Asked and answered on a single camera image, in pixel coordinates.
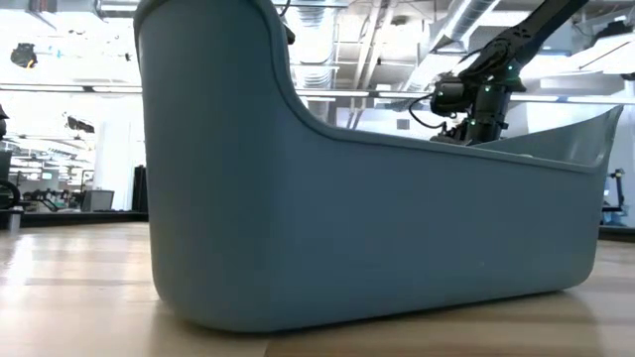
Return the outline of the white building column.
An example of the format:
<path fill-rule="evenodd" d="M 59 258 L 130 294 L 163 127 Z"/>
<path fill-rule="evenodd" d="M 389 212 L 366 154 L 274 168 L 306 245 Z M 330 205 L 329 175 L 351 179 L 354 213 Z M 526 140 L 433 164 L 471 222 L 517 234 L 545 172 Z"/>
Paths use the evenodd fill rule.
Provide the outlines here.
<path fill-rule="evenodd" d="M 145 164 L 142 127 L 130 119 L 104 121 L 97 130 L 93 187 L 114 192 L 112 208 L 131 210 L 135 168 Z"/>

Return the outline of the long ceiling light strip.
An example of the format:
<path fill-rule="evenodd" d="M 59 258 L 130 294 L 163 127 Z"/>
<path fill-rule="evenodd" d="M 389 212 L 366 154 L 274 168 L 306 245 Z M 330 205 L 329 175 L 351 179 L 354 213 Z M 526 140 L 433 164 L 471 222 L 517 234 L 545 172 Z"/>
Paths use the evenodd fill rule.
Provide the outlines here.
<path fill-rule="evenodd" d="M 17 84 L 0 83 L 0 91 L 27 92 L 60 92 L 60 93 L 97 93 L 97 94 L 141 94 L 140 86 L 93 86 L 63 84 Z M 301 97 L 323 98 L 380 98 L 380 99 L 416 99 L 423 96 L 419 92 L 403 91 L 364 91 L 364 90 L 320 90 L 296 89 Z M 565 104 L 600 104 L 600 105 L 635 105 L 635 97 L 613 97 L 598 95 L 532 95 L 512 94 L 512 102 L 565 103 Z"/>

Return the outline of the teal plastic bin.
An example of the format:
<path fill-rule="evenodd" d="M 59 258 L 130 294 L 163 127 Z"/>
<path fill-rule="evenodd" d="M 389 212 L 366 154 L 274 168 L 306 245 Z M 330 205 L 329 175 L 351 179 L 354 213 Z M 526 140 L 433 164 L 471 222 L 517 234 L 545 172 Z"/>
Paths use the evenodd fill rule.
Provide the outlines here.
<path fill-rule="evenodd" d="M 565 290 L 622 110 L 481 146 L 352 131 L 293 86 L 271 0 L 141 0 L 152 271 L 179 317 L 271 332 Z"/>

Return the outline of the grey background box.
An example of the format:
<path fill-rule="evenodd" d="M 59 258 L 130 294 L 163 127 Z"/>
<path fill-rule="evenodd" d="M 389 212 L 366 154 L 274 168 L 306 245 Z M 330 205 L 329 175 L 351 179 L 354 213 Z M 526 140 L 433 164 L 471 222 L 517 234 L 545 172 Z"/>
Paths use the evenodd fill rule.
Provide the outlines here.
<path fill-rule="evenodd" d="M 108 211 L 112 208 L 113 198 L 113 190 L 87 190 L 84 193 L 80 209 L 82 212 Z"/>

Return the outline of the black background stand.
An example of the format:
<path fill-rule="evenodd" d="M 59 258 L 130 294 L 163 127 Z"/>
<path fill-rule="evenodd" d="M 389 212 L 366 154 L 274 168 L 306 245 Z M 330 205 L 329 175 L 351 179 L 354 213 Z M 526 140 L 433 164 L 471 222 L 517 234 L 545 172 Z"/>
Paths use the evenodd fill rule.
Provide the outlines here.
<path fill-rule="evenodd" d="M 622 218 L 627 215 L 622 184 L 624 175 L 625 171 L 623 169 L 616 169 L 614 172 L 607 175 L 609 179 L 615 180 L 615 193 L 617 202 L 615 205 L 612 205 L 606 200 L 606 198 L 610 194 L 608 182 L 606 182 L 604 189 L 604 200 L 601 209 L 601 225 L 625 227 L 625 224 L 622 222 Z"/>

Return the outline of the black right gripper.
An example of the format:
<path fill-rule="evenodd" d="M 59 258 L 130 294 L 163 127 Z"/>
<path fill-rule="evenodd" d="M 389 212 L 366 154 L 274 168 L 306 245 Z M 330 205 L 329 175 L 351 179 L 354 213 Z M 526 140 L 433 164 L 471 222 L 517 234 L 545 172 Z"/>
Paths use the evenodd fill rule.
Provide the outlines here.
<path fill-rule="evenodd" d="M 474 146 L 496 141 L 508 128 L 505 114 L 509 104 L 509 92 L 505 88 L 479 88 L 468 102 L 467 117 L 451 129 L 432 137 L 433 142 Z"/>

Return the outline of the black background cabinet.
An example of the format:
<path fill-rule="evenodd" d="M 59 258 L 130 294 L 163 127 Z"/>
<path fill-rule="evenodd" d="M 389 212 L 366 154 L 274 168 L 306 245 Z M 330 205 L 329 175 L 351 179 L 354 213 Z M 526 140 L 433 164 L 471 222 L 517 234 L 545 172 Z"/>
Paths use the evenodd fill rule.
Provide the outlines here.
<path fill-rule="evenodd" d="M 138 166 L 134 169 L 132 209 L 137 212 L 148 212 L 148 193 L 146 167 Z"/>

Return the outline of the ribbed silver ventilation duct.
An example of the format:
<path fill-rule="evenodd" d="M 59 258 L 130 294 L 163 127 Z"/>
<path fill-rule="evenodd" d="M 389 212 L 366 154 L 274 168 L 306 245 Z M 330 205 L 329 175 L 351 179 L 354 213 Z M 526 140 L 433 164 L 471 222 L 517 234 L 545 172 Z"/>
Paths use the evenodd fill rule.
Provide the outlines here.
<path fill-rule="evenodd" d="M 292 45 L 300 89 L 326 90 L 333 86 L 336 11 L 326 0 L 293 0 L 287 20 L 296 33 Z"/>

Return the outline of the smooth silver ventilation duct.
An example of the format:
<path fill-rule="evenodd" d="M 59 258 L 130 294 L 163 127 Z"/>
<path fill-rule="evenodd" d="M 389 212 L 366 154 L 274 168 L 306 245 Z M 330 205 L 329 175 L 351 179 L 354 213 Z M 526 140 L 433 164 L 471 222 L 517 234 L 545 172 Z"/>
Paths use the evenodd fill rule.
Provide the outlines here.
<path fill-rule="evenodd" d="M 402 91 L 423 91 L 430 82 L 425 66 L 429 55 L 466 55 L 469 37 L 480 19 L 491 13 L 501 0 L 452 0 L 446 16 L 430 25 L 428 38 L 418 46 L 417 65 L 401 86 Z"/>

